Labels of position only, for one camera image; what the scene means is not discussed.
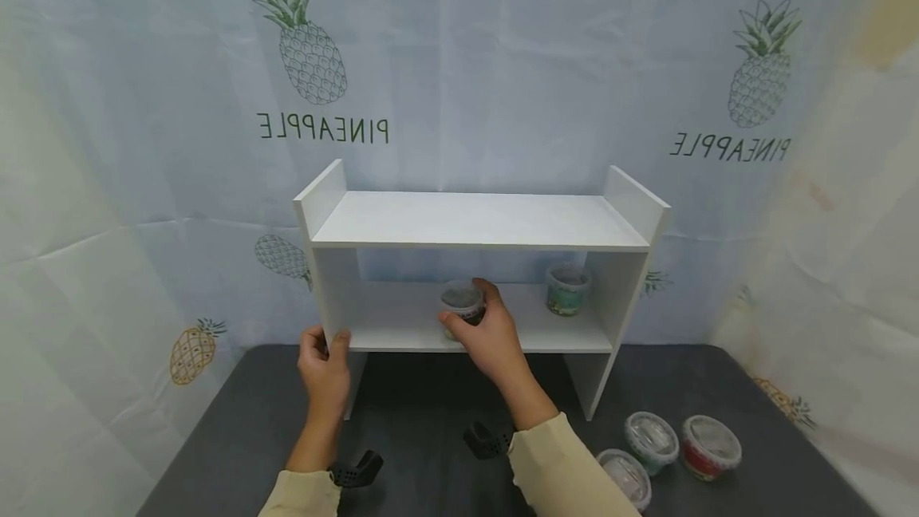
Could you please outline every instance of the person's left hand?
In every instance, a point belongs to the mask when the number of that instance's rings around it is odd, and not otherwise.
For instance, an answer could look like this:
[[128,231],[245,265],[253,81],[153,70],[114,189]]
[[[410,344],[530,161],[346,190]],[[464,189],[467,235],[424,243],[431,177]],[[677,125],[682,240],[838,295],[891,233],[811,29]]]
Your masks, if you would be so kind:
[[350,342],[348,330],[339,331],[331,345],[326,344],[321,326],[301,334],[297,367],[310,395],[309,419],[339,423],[344,418],[351,389],[346,360]]

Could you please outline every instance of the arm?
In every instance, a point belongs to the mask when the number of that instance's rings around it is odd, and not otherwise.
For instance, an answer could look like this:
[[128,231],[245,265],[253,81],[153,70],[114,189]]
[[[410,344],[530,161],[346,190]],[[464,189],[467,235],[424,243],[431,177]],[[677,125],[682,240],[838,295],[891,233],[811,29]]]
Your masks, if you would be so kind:
[[300,339],[300,369],[310,395],[310,410],[285,468],[259,517],[334,517],[341,488],[327,470],[338,450],[338,433],[351,386],[347,348],[351,335],[340,331],[326,348],[321,326]]
[[518,430],[507,455],[527,503],[539,517],[637,517],[635,506],[533,377],[498,288],[482,279],[474,282],[485,294],[482,323],[471,326],[449,312],[439,318],[507,402]]

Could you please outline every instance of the lower shelf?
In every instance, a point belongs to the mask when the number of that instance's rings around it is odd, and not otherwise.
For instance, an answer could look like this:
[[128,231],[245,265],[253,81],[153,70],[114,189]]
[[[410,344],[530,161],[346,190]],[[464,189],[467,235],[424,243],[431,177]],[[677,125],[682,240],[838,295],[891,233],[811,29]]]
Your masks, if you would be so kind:
[[[498,285],[527,353],[612,353],[590,307],[561,318],[546,308],[545,286]],[[462,352],[437,321],[439,283],[363,282],[361,312],[351,324],[357,352]]]

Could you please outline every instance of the finger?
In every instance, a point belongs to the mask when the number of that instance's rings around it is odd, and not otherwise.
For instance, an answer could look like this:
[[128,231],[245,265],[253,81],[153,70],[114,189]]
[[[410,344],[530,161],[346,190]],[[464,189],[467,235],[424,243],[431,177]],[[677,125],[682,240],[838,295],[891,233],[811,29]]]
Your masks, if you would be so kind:
[[347,349],[351,346],[351,332],[339,330],[329,346],[329,362],[335,367],[347,369]]
[[440,323],[444,324],[444,327],[453,334],[453,337],[459,343],[463,344],[463,347],[466,347],[466,341],[469,340],[470,333],[475,329],[475,326],[467,324],[465,319],[449,311],[440,312],[437,314],[437,319],[440,319]]
[[322,326],[303,330],[300,334],[300,356],[302,359],[322,359],[325,352],[325,331]]
[[485,297],[485,305],[489,304],[503,304],[501,299],[501,292],[498,291],[498,287],[494,283],[484,280],[483,278],[472,278],[472,283],[474,286],[482,290],[482,293]]

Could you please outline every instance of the gray table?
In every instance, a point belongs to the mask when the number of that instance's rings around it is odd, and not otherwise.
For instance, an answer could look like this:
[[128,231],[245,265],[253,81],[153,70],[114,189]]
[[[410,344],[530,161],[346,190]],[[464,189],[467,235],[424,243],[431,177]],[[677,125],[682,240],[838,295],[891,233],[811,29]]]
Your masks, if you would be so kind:
[[[297,348],[281,345],[243,356],[139,515],[256,515],[306,412],[296,360]],[[653,479],[648,517],[875,515],[721,349],[623,346],[589,423],[560,356],[533,355],[530,364],[592,452],[625,448],[622,423],[639,409],[675,428],[712,415],[737,434],[741,467],[708,484],[681,464],[666,468]],[[346,489],[339,515],[530,515],[507,458],[478,461],[466,449],[461,435],[473,420],[510,427],[465,354],[371,355],[340,453],[357,462],[374,449],[385,465],[373,485]]]

